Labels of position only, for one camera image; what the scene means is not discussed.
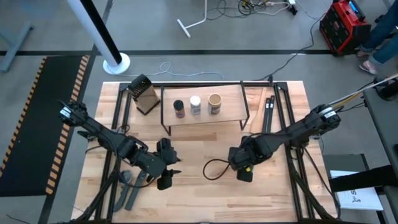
white paper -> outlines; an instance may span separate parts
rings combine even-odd
[[[332,178],[344,175],[356,174],[358,172],[331,170]],[[379,196],[374,187],[366,189],[349,190],[345,192],[337,192],[337,199],[341,208],[358,209],[358,210],[383,210]]]

black cap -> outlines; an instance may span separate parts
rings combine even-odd
[[[174,101],[174,109],[182,110],[184,108],[184,103],[181,100]]]

can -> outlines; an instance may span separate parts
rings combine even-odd
[[[176,117],[183,118],[185,116],[184,102],[181,100],[176,100],[174,101],[173,106]]]
[[[221,96],[219,94],[211,94],[209,96],[209,114],[218,114],[221,109]]]
[[[189,102],[191,103],[191,114],[192,115],[200,114],[200,97],[191,96]]]

red generator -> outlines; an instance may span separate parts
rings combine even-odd
[[[369,37],[371,24],[354,0],[333,0],[319,28],[333,55],[343,56]]]

concrete floor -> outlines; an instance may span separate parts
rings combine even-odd
[[[384,14],[384,1],[358,0],[370,22]],[[95,0],[102,14],[107,0]],[[209,0],[209,8],[218,1]],[[323,1],[301,0],[313,16],[326,11]],[[190,29],[188,39],[177,24],[185,25],[201,19],[203,1],[117,0],[107,21],[107,27],[116,45],[123,50],[196,50],[196,49],[301,49],[311,43],[309,29],[315,22],[302,9],[294,17],[287,11],[276,16],[252,15],[245,19],[222,17]],[[35,25],[22,50],[91,50],[93,41],[81,27],[66,1],[51,0],[0,0],[0,26],[13,32],[25,19]],[[315,45],[312,49],[327,49],[318,29],[313,31]],[[6,50],[0,42],[0,50]],[[170,62],[175,73],[218,72],[225,80],[253,80],[263,77],[280,67],[290,55],[192,55],[192,56],[131,56],[132,64],[126,72],[131,75],[159,71],[162,62]],[[0,74],[0,154],[5,154],[7,145],[22,111],[26,96],[34,80],[41,56],[17,57],[10,72]],[[102,69],[103,57],[97,57],[91,71],[84,102],[93,114],[98,102],[101,85],[106,81],[131,81],[131,77],[107,75]],[[276,80],[303,80],[311,107],[329,103],[342,97],[373,78],[359,68],[354,56],[334,58],[331,55],[299,55],[280,71]],[[396,60],[381,68],[385,76],[398,72]],[[151,77],[154,81],[171,80],[220,80],[217,75],[175,77],[169,74]],[[324,154],[364,153],[370,167],[388,163],[381,142],[366,109],[341,114],[343,122],[338,131],[324,135]],[[74,135],[61,183],[54,201],[49,223],[67,221],[72,213],[75,195],[84,160],[86,141]],[[394,223],[389,206],[382,198],[389,223]],[[0,198],[0,223],[18,223],[5,214],[37,223],[44,197]],[[343,211],[343,220],[360,223],[378,223],[375,212]]]

